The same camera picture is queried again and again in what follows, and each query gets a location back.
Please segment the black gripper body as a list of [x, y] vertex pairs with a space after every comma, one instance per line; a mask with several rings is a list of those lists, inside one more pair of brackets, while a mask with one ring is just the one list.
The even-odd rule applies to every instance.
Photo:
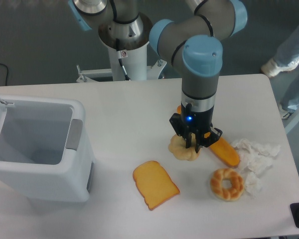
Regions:
[[214, 99], [182, 99], [181, 116], [195, 134], [196, 130], [208, 132], [212, 125]]

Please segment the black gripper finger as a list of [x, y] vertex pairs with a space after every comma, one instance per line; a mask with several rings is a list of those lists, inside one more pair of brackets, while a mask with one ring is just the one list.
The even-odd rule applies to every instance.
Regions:
[[192, 132], [186, 121], [180, 114], [174, 113], [169, 119], [176, 135], [181, 136], [185, 140], [185, 148], [191, 147]]
[[196, 130], [195, 132], [195, 152], [198, 153], [202, 147], [209, 147], [215, 142], [217, 142], [223, 131], [218, 128], [211, 127], [208, 132], [203, 132], [201, 130]]

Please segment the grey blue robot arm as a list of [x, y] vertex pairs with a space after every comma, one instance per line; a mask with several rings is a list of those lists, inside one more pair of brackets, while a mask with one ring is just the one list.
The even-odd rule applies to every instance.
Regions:
[[115, 81], [147, 78], [147, 46], [182, 78], [181, 112], [170, 123], [196, 151], [219, 140], [212, 114], [222, 68], [221, 40], [242, 30], [247, 10], [238, 0], [189, 0], [188, 20], [163, 19], [152, 24], [135, 0], [71, 0], [83, 30], [96, 29], [110, 57]]

